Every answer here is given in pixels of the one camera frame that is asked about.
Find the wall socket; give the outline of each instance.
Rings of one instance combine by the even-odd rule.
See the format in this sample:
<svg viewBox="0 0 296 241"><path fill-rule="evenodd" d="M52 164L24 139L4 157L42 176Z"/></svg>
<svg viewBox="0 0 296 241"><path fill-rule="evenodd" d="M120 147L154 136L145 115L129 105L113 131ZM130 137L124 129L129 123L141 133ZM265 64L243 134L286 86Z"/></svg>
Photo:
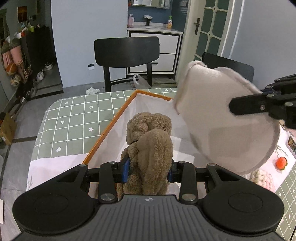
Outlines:
<svg viewBox="0 0 296 241"><path fill-rule="evenodd" d="M92 70L94 69L94 64L89 64L88 67L89 67L89 70Z"/></svg>

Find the fabric storage box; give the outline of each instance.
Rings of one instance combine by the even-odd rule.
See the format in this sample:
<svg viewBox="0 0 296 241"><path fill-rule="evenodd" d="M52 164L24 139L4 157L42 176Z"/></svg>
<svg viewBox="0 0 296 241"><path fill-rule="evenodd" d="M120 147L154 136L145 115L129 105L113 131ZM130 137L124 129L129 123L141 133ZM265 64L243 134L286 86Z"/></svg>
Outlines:
<svg viewBox="0 0 296 241"><path fill-rule="evenodd" d="M192 145L190 135L182 117L177 114L170 102L171 98L142 90L136 90L118 111L104 133L93 146L83 164L89 168L98 168L101 164L110 161L120 162L122 151L128 146L126 143L126 126L128 121L137 113L150 112L161 113L171 118L173 142L173 160L187 161L196 167L206 167L208 161ZM91 183L89 195L96 196L98 183ZM176 183L170 184L169 194L178 196ZM204 196L204 184L199 185L199 197Z"/></svg>

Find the brown plush toy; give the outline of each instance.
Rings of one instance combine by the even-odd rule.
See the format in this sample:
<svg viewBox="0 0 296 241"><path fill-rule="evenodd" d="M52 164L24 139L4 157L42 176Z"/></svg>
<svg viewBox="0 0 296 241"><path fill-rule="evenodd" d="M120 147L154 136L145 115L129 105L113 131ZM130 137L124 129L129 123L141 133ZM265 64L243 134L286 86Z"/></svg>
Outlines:
<svg viewBox="0 0 296 241"><path fill-rule="evenodd" d="M124 194L166 194L167 174L173 158L171 130L171 119L159 113L139 113L128 122L126 142L129 146L121 158L128 153L130 175L125 184L117 185L119 200Z"/></svg>

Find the chair leg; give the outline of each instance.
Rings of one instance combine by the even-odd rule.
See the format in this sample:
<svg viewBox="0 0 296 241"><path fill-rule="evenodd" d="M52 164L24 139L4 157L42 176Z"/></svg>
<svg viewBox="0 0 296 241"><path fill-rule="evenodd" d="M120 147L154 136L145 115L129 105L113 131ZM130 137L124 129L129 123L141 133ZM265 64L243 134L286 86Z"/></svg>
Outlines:
<svg viewBox="0 0 296 241"><path fill-rule="evenodd" d="M104 80L105 80L105 92L111 92L111 77L109 67L103 67L104 69Z"/></svg>
<svg viewBox="0 0 296 241"><path fill-rule="evenodd" d="M152 87L152 65L151 62L146 64L147 66L147 82Z"/></svg>

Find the floor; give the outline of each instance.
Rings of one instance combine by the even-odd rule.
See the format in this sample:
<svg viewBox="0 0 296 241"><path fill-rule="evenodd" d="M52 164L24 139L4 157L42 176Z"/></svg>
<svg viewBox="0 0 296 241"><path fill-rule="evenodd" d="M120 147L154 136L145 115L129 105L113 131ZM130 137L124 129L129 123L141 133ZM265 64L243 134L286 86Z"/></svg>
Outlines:
<svg viewBox="0 0 296 241"><path fill-rule="evenodd" d="M10 147L0 143L0 156L4 158L4 160L0 158L0 199L4 201L4 224L0 224L0 240L2 241L10 241L20 233L12 215L12 205L15 199L26 191L33 147L46 109L58 99L85 95L85 91L90 87L100 89L100 93L104 92L103 82L61 89L60 81L57 66L45 72L44 80L37 85L36 97L57 90L63 90L63 93L28 101L16 118L17 129L14 143ZM162 87L164 82L172 81L172 79L157 76L153 79L154 84L160 84ZM112 91L131 89L133 89L131 83L111 87Z"/></svg>

